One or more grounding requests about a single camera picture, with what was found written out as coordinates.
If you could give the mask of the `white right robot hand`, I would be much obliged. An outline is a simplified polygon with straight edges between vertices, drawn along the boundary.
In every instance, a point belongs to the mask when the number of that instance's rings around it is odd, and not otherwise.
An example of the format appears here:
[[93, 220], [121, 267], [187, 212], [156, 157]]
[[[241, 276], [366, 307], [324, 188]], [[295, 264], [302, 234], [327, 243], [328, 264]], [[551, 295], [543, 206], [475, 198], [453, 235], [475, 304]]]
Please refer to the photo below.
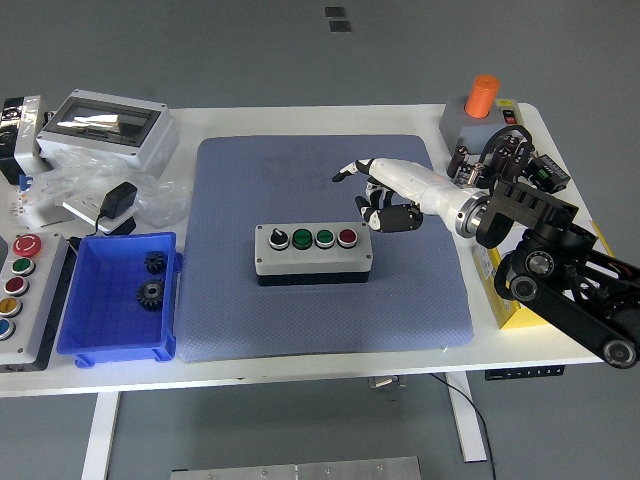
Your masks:
[[356, 160], [332, 180], [341, 182], [359, 173], [368, 180], [366, 195], [356, 198], [356, 206], [372, 230], [414, 231], [424, 215], [438, 215], [451, 232], [463, 238], [472, 236], [467, 220], [475, 202], [473, 192], [418, 163], [388, 158]]

